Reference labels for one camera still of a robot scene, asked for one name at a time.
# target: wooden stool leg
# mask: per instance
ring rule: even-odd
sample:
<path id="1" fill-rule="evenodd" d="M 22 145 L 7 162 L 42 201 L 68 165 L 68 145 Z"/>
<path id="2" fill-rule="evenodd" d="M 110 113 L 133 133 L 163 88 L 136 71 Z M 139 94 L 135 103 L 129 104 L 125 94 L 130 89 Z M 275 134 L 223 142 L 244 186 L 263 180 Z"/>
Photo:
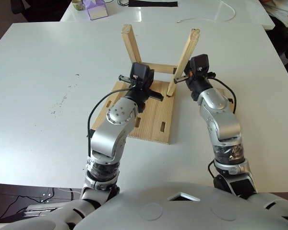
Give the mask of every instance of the wooden stool leg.
<path id="1" fill-rule="evenodd" d="M 124 25 L 121 30 L 121 36 L 123 37 L 131 62 L 142 62 L 133 29 L 130 24 Z"/>
<path id="2" fill-rule="evenodd" d="M 194 48 L 198 42 L 198 38 L 200 36 L 200 30 L 198 29 L 192 29 L 190 32 L 190 35 L 188 37 L 188 40 L 186 42 L 186 45 L 183 49 L 183 53 L 180 57 L 179 63 L 177 65 L 177 69 L 175 74 L 172 77 L 172 80 L 168 86 L 168 92 L 167 92 L 167 96 L 172 96 L 175 89 L 176 89 L 176 84 L 174 83 L 174 79 L 181 77 L 184 68 L 186 67 L 188 61 L 190 60 L 190 57 L 194 51 Z"/>

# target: chair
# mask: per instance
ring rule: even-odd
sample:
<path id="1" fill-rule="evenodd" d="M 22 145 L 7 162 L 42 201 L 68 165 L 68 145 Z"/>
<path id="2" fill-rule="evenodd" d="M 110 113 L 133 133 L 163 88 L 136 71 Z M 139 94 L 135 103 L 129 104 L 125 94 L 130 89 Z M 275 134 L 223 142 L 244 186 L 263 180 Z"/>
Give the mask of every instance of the chair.
<path id="1" fill-rule="evenodd" d="M 25 0 L 30 7 L 25 9 L 23 0 L 11 0 L 14 14 L 21 13 L 28 22 L 58 22 L 71 0 Z"/>

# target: rectangular slot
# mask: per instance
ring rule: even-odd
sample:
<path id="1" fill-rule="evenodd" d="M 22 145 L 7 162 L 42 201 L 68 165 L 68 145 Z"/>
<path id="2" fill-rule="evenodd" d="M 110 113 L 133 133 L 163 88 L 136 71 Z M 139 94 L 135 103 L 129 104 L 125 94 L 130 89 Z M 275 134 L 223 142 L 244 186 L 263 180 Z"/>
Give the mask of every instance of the rectangular slot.
<path id="1" fill-rule="evenodd" d="M 108 101 L 108 103 L 107 103 L 107 105 L 106 105 L 106 108 L 109 108 L 111 102 L 112 102 L 112 101 Z"/>
<path id="2" fill-rule="evenodd" d="M 135 120 L 135 127 L 138 128 L 140 126 L 141 118 L 137 117 Z"/>
<path id="3" fill-rule="evenodd" d="M 177 193 L 168 198 L 169 201 L 201 201 L 199 198 L 186 193 Z"/>
<path id="4" fill-rule="evenodd" d="M 164 129 L 165 129 L 165 122 L 163 121 L 163 122 L 161 123 L 160 131 L 164 133 Z"/>

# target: dark floor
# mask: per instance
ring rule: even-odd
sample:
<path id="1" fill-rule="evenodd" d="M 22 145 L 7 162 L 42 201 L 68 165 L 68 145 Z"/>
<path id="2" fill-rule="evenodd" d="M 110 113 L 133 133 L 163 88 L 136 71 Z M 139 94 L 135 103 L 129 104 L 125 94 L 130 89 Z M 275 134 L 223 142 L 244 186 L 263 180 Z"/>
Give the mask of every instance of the dark floor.
<path id="1" fill-rule="evenodd" d="M 51 199 L 44 201 L 53 195 L 52 188 L 0 184 L 0 216 L 4 213 L 6 208 L 16 200 L 17 196 L 29 196 L 44 204 L 71 201 L 72 195 L 69 191 L 70 189 L 61 189 L 67 190 L 68 192 L 54 188 L 54 196 Z M 73 199 L 79 199 L 81 189 L 72 190 L 75 191 L 73 193 Z M 18 198 L 17 202 L 8 209 L 2 219 L 16 214 L 17 211 L 22 208 L 35 204 L 38 203 L 34 200 L 27 197 L 20 197 Z"/>

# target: white cable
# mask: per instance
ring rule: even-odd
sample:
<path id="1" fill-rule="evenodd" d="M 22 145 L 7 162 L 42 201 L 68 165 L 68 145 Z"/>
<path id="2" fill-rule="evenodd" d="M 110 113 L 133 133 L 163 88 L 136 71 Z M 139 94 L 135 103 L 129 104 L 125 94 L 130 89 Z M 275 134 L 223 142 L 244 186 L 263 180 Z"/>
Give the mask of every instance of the white cable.
<path id="1" fill-rule="evenodd" d="M 64 191 L 64 192 L 79 193 L 79 194 L 81 194 L 81 193 L 78 192 L 78 191 L 69 191 L 69 190 L 64 190 L 64 189 L 61 189 L 61 188 L 57 188 L 57 189 L 59 189 L 59 190 L 61 190 L 61 191 Z"/>
<path id="2" fill-rule="evenodd" d="M 193 20 L 193 19 L 201 19 L 201 20 L 207 20 L 207 21 L 211 21 L 211 22 L 228 22 L 228 21 L 232 20 L 236 16 L 235 9 L 231 5 L 227 4 L 226 2 L 223 2 L 223 0 L 217 0 L 217 1 L 223 3 L 224 5 L 228 6 L 229 8 L 231 8 L 231 10 L 234 13 L 231 18 L 226 19 L 226 20 L 213 20 L 213 19 L 208 19 L 208 18 L 187 18 L 187 19 L 178 20 L 178 21 L 176 21 L 176 23 L 181 23 L 181 22 Z"/>

